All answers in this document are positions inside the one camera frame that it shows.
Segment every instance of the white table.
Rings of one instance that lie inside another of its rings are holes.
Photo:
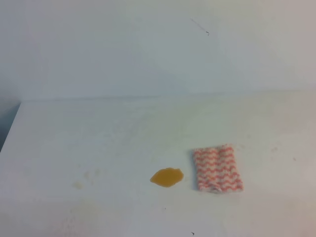
[[[232,143],[242,193],[196,190]],[[0,153],[3,237],[314,237],[316,93],[22,103]],[[161,168],[185,177],[150,182]]]

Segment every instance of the red and white striped cloth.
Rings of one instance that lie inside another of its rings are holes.
[[[194,149],[193,159],[199,190],[212,193],[243,190],[231,145]]]

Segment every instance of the faint stain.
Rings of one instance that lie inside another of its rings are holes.
[[[101,170],[100,170],[100,169],[96,169],[96,170],[94,171],[94,175],[95,175],[96,177],[99,177],[100,173],[101,173]]]
[[[79,181],[76,181],[72,184],[72,186],[75,188],[75,189],[83,189],[83,184]]]
[[[278,151],[278,148],[277,147],[274,147],[271,149],[271,152],[277,152]]]
[[[83,176],[84,176],[84,178],[85,178],[86,180],[89,180],[89,179],[90,179],[90,172],[89,172],[89,171],[85,172],[85,173],[83,174]]]

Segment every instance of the orange liquid spill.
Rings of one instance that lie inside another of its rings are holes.
[[[180,169],[166,168],[154,174],[150,181],[168,188],[180,182],[182,179],[183,173]]]

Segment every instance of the white wall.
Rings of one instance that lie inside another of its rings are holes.
[[[310,88],[315,7],[313,0],[2,0],[0,94]]]

